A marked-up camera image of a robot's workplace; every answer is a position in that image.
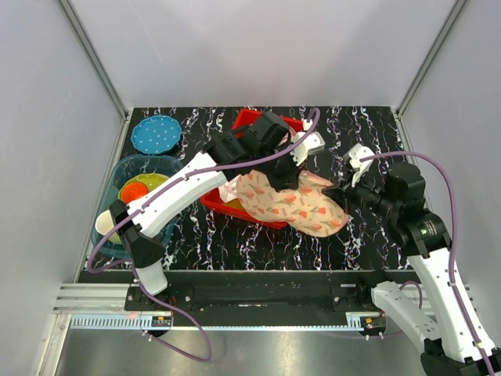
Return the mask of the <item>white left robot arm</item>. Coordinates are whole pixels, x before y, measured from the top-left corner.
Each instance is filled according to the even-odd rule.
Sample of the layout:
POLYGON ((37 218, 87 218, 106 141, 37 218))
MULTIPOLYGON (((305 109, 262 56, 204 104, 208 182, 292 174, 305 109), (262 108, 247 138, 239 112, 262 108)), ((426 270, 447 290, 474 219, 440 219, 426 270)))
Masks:
POLYGON ((178 213, 204 194, 253 169, 263 172, 275 189, 296 187, 308 156, 306 139, 316 123, 303 121, 295 132, 273 112, 264 112, 249 125, 211 137, 184 168, 145 196, 128 204, 116 200, 109 212, 112 231, 121 239, 142 286, 142 301, 153 310, 169 299, 161 260, 164 250, 156 237, 178 213))

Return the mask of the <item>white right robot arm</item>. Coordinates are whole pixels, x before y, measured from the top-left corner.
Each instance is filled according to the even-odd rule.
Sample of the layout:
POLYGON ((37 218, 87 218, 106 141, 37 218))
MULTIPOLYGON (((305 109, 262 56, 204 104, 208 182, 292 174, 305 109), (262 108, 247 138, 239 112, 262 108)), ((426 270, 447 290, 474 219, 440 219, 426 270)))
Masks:
POLYGON ((443 220, 425 207, 425 180, 417 166, 393 164, 378 186, 368 177, 353 179, 323 194, 346 213, 367 208, 385 222, 407 258, 433 311, 429 317, 382 272, 359 283, 355 300, 364 310, 389 316, 420 353, 427 375, 495 375, 500 350, 486 333, 452 257, 443 220))

